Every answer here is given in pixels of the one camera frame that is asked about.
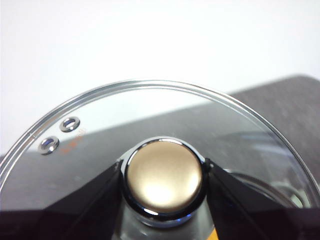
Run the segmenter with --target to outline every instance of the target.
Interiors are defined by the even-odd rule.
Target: glass pot lid
[[[112,234],[96,234],[205,240],[214,229],[206,165],[286,208],[320,205],[302,159],[252,109],[203,87],[136,80],[85,92],[35,123],[1,162],[0,213],[81,215],[107,186]]]

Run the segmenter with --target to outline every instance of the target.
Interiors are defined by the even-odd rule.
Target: lid knob
[[[138,148],[127,166],[127,185],[144,208],[172,213],[187,207],[202,184],[194,152],[179,141],[157,139]]]

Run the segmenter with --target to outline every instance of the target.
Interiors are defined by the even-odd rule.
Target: black plastic part
[[[0,239],[110,239],[121,204],[121,162],[82,188],[39,211],[0,215]]]
[[[207,202],[219,240],[318,240],[320,208],[285,208],[210,159]]]

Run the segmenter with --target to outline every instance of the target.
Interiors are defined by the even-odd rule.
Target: metal grommet
[[[80,125],[80,119],[76,116],[71,116],[66,118],[61,124],[60,124],[60,130],[64,133],[69,133],[73,130],[75,130]]]
[[[50,136],[42,140],[38,147],[42,155],[51,154],[59,146],[59,139],[56,136]]]

